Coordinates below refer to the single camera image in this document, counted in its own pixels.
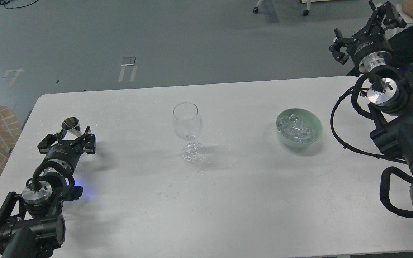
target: gray floor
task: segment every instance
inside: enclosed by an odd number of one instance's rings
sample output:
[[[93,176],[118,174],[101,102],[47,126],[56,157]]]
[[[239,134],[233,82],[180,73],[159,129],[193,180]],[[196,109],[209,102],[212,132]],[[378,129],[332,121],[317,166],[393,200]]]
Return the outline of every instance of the gray floor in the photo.
[[[31,2],[15,0],[8,7]],[[298,0],[267,0],[254,14],[256,2],[39,0],[22,9],[0,6],[0,105],[13,109],[22,124],[47,93],[340,76],[352,68],[335,62],[328,47],[334,28],[350,36],[366,24],[371,10],[365,0],[313,3],[307,17]],[[134,80],[128,67],[119,82],[121,59],[128,56],[137,59]],[[11,70],[19,71],[16,78]]]

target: ice cube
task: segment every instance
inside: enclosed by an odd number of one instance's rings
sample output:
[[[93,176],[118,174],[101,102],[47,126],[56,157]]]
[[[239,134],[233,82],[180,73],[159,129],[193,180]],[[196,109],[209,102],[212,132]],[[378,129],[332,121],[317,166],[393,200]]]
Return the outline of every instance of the ice cube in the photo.
[[[295,123],[295,121],[297,121],[299,118],[295,115],[295,114],[291,114],[291,116],[289,117],[289,120],[293,123]]]

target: clear wine glass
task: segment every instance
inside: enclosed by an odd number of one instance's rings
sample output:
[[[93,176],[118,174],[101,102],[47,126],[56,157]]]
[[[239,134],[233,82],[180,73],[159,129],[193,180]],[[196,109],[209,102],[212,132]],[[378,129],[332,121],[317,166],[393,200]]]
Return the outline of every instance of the clear wine glass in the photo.
[[[200,136],[203,124],[199,109],[194,103],[179,103],[173,109],[173,127],[183,140],[193,141]],[[182,149],[182,157],[191,162],[201,160],[205,151],[198,142],[191,142]]]

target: white table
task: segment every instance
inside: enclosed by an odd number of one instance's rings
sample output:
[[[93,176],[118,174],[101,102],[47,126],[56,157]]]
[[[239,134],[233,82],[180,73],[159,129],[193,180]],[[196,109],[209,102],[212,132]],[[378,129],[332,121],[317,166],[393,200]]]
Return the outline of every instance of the white table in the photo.
[[[41,163],[36,145],[70,116],[97,137],[74,173],[85,194],[64,204],[66,241],[55,257],[287,258],[413,251],[413,219],[379,201],[383,169],[405,165],[344,150],[329,116],[354,77],[309,78],[44,95],[0,178],[21,192]],[[182,159],[172,108],[199,107],[204,162]],[[323,121],[306,149],[277,138],[275,119],[305,108]],[[377,152],[372,121],[343,103],[338,133]],[[390,198],[412,209],[409,185],[393,178]]]

